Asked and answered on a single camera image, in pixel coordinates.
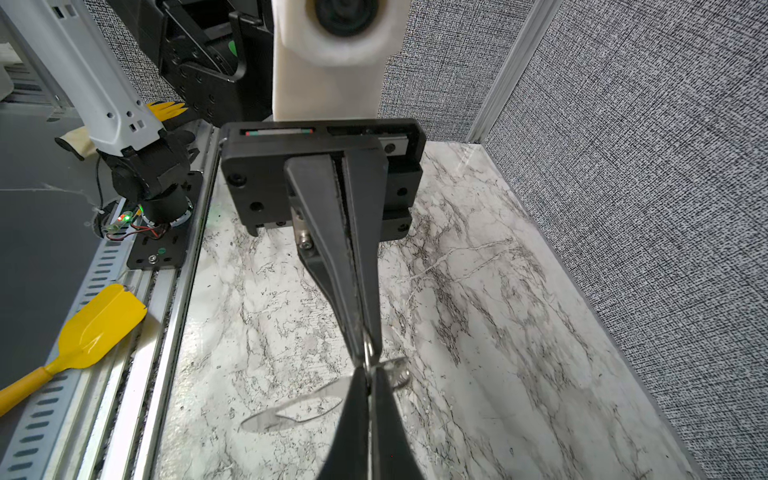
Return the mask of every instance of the metal frame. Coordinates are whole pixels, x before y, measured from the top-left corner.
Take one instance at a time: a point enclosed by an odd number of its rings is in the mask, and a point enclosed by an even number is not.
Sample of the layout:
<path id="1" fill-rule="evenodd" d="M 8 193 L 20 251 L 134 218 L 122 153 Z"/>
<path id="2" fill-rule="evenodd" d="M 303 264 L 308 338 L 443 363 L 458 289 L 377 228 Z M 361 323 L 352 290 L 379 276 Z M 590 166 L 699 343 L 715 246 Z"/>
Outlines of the metal frame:
<path id="1" fill-rule="evenodd" d="M 51 72 L 42 64 L 40 58 L 35 55 L 29 44 L 8 20 L 2 9 L 0 9 L 0 36 L 6 38 L 11 43 L 14 51 L 22 60 L 22 65 L 25 68 L 24 76 L 40 88 L 39 92 L 35 90 L 19 91 L 17 88 L 14 88 L 13 93 L 1 105 L 45 105 L 47 106 L 45 115 L 52 118 L 59 118 L 66 114 L 67 111 L 72 110 L 72 103 L 67 94 L 64 93 L 61 85 L 58 84 L 53 75 L 51 75 Z M 9 74 L 11 74 L 11 79 L 15 83 L 17 80 L 16 75 L 11 71 Z"/>
<path id="2" fill-rule="evenodd" d="M 222 128 L 221 136 L 221 171 L 249 234 L 256 236 L 262 227 L 285 227 L 293 221 L 283 172 L 289 158 L 339 155 L 370 137 L 389 160 L 380 240 L 407 235 L 426 143 L 416 120 L 233 122 Z"/>
<path id="3" fill-rule="evenodd" d="M 102 242 L 67 318 L 121 280 L 149 306 L 147 318 L 99 363 L 57 375 L 30 398 L 0 463 L 0 480 L 149 478 L 217 171 L 218 130 L 203 122 L 193 128 L 200 150 L 193 167 L 204 179 L 189 220 L 187 259 L 180 269 L 125 270 L 131 243 Z M 54 348 L 49 359 L 57 354 Z"/>
<path id="4" fill-rule="evenodd" d="M 523 71 L 528 67 L 531 57 L 562 2 L 563 0 L 537 0 L 531 7 L 515 43 L 485 96 L 475 121 L 472 122 L 466 142 L 476 144 L 485 140 L 517 86 Z"/>

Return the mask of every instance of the gray fabric wall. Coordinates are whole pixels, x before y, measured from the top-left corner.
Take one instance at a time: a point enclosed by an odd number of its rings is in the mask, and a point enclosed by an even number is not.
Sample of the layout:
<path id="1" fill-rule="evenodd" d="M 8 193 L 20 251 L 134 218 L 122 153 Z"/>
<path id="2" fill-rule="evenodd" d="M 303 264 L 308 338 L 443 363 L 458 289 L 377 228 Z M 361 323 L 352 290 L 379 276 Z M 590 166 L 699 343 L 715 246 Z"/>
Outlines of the gray fabric wall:
<path id="1" fill-rule="evenodd" d="M 85 0 L 145 101 L 180 100 L 106 0 Z M 379 115 L 417 118 L 430 140 L 464 141 L 533 0 L 412 0 Z"/>
<path id="2" fill-rule="evenodd" d="M 768 475 L 767 5 L 565 0 L 485 142 L 711 478 Z"/>

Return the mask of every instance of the cable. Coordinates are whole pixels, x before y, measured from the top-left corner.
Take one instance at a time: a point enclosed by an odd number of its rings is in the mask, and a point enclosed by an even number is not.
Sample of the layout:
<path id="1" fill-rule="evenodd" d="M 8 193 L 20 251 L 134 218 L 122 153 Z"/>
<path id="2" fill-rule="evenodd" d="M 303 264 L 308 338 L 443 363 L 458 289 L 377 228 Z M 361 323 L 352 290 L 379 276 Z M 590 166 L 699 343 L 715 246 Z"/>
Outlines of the cable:
<path id="1" fill-rule="evenodd" d="M 168 230 L 170 230 L 170 224 L 169 223 L 163 223 L 161 225 L 157 225 L 156 227 L 152 227 L 152 228 L 150 228 L 150 227 L 142 227 L 142 226 L 138 226 L 138 225 L 136 225 L 134 223 L 131 223 L 131 227 L 135 229 L 133 232 L 126 233 L 122 237 L 115 237 L 111 233 L 107 233 L 107 238 L 109 240 L 112 240 L 113 242 L 121 242 L 121 241 L 125 240 L 126 238 L 130 237 L 131 235 L 135 235 L 137 233 L 146 233 L 146 232 L 148 232 L 148 233 L 152 233 L 152 236 L 155 238 L 155 240 L 159 240 L 160 238 L 163 237 L 163 235 L 165 235 L 165 233 L 168 232 Z"/>
<path id="2" fill-rule="evenodd" d="M 101 163 L 101 155 L 96 159 L 96 188 L 98 188 L 98 209 L 104 212 L 104 194 L 101 192 L 101 180 L 98 177 L 98 165 Z"/>
<path id="3" fill-rule="evenodd" d="M 93 230 L 96 237 L 104 238 L 104 228 L 112 217 L 112 212 L 117 206 L 118 201 L 112 200 L 108 204 L 104 205 L 101 211 L 97 211 L 93 219 Z"/>

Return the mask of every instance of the white marble surface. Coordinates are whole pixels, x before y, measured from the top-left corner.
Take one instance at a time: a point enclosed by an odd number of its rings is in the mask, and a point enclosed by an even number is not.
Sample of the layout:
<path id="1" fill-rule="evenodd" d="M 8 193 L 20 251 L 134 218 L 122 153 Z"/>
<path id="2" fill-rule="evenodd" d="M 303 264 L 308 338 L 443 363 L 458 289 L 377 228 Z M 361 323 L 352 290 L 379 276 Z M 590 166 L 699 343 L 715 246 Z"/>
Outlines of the white marble surface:
<path id="1" fill-rule="evenodd" d="M 426 478 L 695 478 L 614 345 L 478 145 L 428 143 L 409 236 L 382 246 L 383 359 Z M 249 237 L 221 178 L 155 475 L 314 478 L 340 409 L 240 422 L 351 372 L 290 229 Z"/>

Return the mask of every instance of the screw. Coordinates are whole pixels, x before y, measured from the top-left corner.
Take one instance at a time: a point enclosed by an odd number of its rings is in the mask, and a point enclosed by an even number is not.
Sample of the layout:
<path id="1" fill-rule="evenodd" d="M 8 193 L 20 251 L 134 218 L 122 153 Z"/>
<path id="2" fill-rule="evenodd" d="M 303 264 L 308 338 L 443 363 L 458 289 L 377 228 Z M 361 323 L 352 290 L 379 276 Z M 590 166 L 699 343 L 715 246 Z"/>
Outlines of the screw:
<path id="1" fill-rule="evenodd" d="M 242 187 L 243 185 L 245 185 L 246 181 L 247 179 L 245 175 L 229 174 L 227 176 L 227 183 L 229 183 L 229 185 L 232 185 L 233 187 Z"/>
<path id="2" fill-rule="evenodd" d="M 302 232 L 301 235 L 299 235 L 299 248 L 301 250 L 309 250 L 312 247 L 312 237 L 310 237 L 307 232 Z"/>

